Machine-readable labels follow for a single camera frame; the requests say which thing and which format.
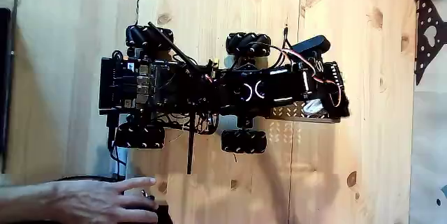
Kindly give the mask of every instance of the black cable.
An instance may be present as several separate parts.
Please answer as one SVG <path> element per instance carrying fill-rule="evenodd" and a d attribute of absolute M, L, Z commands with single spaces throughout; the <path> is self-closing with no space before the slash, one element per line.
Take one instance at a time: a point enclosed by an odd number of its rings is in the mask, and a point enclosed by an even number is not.
<path fill-rule="evenodd" d="M 118 154 L 118 147 L 115 147 L 115 150 L 117 150 L 117 178 L 119 178 L 119 175 L 120 175 L 120 173 L 119 173 L 119 166 L 121 164 L 119 163 L 120 159 L 119 159 L 119 154 Z"/>
<path fill-rule="evenodd" d="M 160 86 L 155 92 L 158 92 L 158 91 L 162 90 L 164 87 L 168 86 L 173 81 L 175 74 L 176 73 L 174 73 L 174 75 L 165 84 Z"/>
<path fill-rule="evenodd" d="M 177 57 L 179 57 L 179 55 L 178 54 L 174 54 L 173 55 L 173 59 L 174 60 L 176 60 L 177 62 L 183 62 L 183 60 L 181 60 L 181 59 L 178 59 Z M 188 56 L 186 56 L 189 60 L 191 60 L 192 62 L 194 62 L 195 64 L 197 64 L 197 61 L 194 59 L 194 58 L 192 58 L 192 57 L 188 57 Z"/>
<path fill-rule="evenodd" d="M 113 151 L 116 149 L 117 146 L 115 146 L 115 144 L 113 144 L 113 149 L 112 151 L 110 151 L 110 157 L 117 161 L 118 163 L 122 164 L 122 165 L 127 165 L 124 161 L 121 161 L 120 159 L 118 159 L 117 157 L 113 156 Z"/>
<path fill-rule="evenodd" d="M 235 56 L 235 62 L 233 63 L 231 68 L 228 70 L 229 72 L 231 72 L 236 67 L 236 64 L 239 62 L 239 59 L 240 59 L 240 56 Z"/>
<path fill-rule="evenodd" d="M 94 181 L 104 181 L 104 182 L 110 182 L 110 183 L 119 181 L 115 178 L 102 177 L 102 176 L 96 176 L 96 175 L 78 175 L 78 176 L 64 177 L 64 178 L 58 179 L 56 181 L 77 181 L 77 180 L 94 180 Z"/>

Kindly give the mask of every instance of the wire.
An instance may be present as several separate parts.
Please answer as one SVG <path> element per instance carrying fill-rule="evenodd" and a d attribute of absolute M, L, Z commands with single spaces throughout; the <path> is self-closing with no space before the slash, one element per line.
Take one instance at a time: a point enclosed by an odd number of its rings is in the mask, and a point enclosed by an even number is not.
<path fill-rule="evenodd" d="M 334 100 L 332 99 L 332 96 L 330 94 L 329 94 L 329 97 L 330 97 L 330 100 L 332 101 L 332 104 L 335 107 L 339 107 L 340 103 L 342 103 L 342 88 L 340 88 L 340 86 L 332 80 L 326 80 L 325 82 L 329 83 L 329 84 L 334 84 L 335 86 L 337 86 L 337 88 L 338 88 L 338 102 L 337 102 L 337 104 L 334 104 Z"/>
<path fill-rule="evenodd" d="M 138 17 L 140 16 L 140 0 L 137 0 L 137 7 L 135 9 L 135 14 L 136 14 L 135 25 L 137 25 L 138 24 Z"/>
<path fill-rule="evenodd" d="M 115 147 L 115 150 L 117 150 L 117 178 L 119 178 L 119 175 L 120 175 L 119 167 L 121 166 L 121 164 L 119 164 L 120 159 L 119 159 L 119 154 L 118 154 L 118 147 Z"/>
<path fill-rule="evenodd" d="M 178 59 L 177 57 L 179 57 L 179 55 L 178 54 L 174 54 L 173 55 L 173 59 L 174 60 L 176 60 L 177 62 L 181 62 L 181 61 L 183 61 L 182 59 Z M 194 58 L 192 58 L 192 57 L 188 57 L 188 56 L 186 56 L 189 60 L 191 60 L 192 62 L 194 62 L 196 65 L 198 65 L 197 64 L 197 61 L 194 59 Z"/>
<path fill-rule="evenodd" d="M 115 146 L 115 144 L 113 144 L 113 149 L 112 149 L 112 151 L 110 151 L 110 157 L 122 165 L 127 165 L 124 161 L 121 161 L 119 158 L 113 156 L 113 151 L 116 149 L 116 147 L 117 146 Z"/>
<path fill-rule="evenodd" d="M 294 52 L 293 50 L 283 49 L 283 51 L 285 51 L 285 52 L 287 52 L 287 53 L 289 53 L 289 54 L 292 54 L 292 55 L 298 57 L 299 59 L 301 59 L 301 61 L 303 61 L 305 64 L 307 64 L 307 65 L 313 70 L 313 72 L 314 72 L 314 74 L 312 75 L 312 78 L 314 78 L 314 80 L 316 80 L 317 82 L 320 82 L 320 83 L 328 83 L 328 84 L 334 84 L 334 85 L 336 85 L 337 88 L 338 88 L 338 102 L 337 102 L 337 104 L 334 103 L 334 100 L 332 99 L 332 96 L 331 96 L 330 94 L 329 94 L 329 96 L 330 96 L 330 100 L 332 101 L 332 104 L 333 104 L 335 107 L 339 107 L 339 106 L 340 106 L 340 104 L 342 103 L 342 88 L 341 88 L 338 84 L 336 84 L 336 83 L 335 83 L 334 81 L 332 81 L 332 80 L 324 80 L 324 81 L 323 81 L 323 80 L 321 80 L 321 79 L 315 77 L 315 75 L 316 75 L 315 67 L 314 67 L 311 63 L 309 63 L 308 60 L 306 60 L 306 59 L 305 59 L 303 56 L 301 56 L 300 54 Z"/>
<path fill-rule="evenodd" d="M 288 56 L 287 56 L 287 54 L 286 54 L 286 52 L 284 51 L 284 50 L 287 50 L 287 49 L 280 49 L 280 48 L 278 48 L 278 47 L 276 47 L 276 46 L 274 46 L 274 45 L 270 45 L 270 44 L 268 44 L 268 43 L 259 43 L 259 42 L 252 42 L 252 43 L 249 43 L 249 45 L 251 45 L 251 44 L 254 44 L 254 45 L 264 45 L 264 46 L 268 46 L 268 47 L 271 47 L 271 48 L 273 48 L 273 49 L 275 49 L 275 50 L 278 50 L 279 52 L 280 52 L 280 54 L 283 56 L 283 59 L 285 59 L 286 57 L 288 58 Z M 278 63 L 279 63 L 279 61 L 280 61 L 280 59 L 281 59 L 281 57 L 278 57 L 278 60 L 277 60 L 277 62 L 274 64 L 274 65 L 272 65 L 272 66 L 270 66 L 270 67 L 268 67 L 268 68 L 266 68 L 267 70 L 270 70 L 270 69 L 272 69 L 272 68 L 276 68 L 278 65 Z"/>
<path fill-rule="evenodd" d="M 162 90 L 164 87 L 168 86 L 173 81 L 176 74 L 177 73 L 174 73 L 174 75 L 165 84 L 160 86 L 155 92 L 158 92 L 158 91 Z"/>
<path fill-rule="evenodd" d="M 289 49 L 283 49 L 283 51 L 285 51 L 286 53 L 292 54 L 295 57 L 301 59 L 301 61 L 303 61 L 305 64 L 307 64 L 313 70 L 314 74 L 312 75 L 312 77 L 316 75 L 315 67 L 308 60 L 306 60 L 302 55 L 298 54 L 297 52 L 294 52 L 293 50 L 289 50 Z"/>

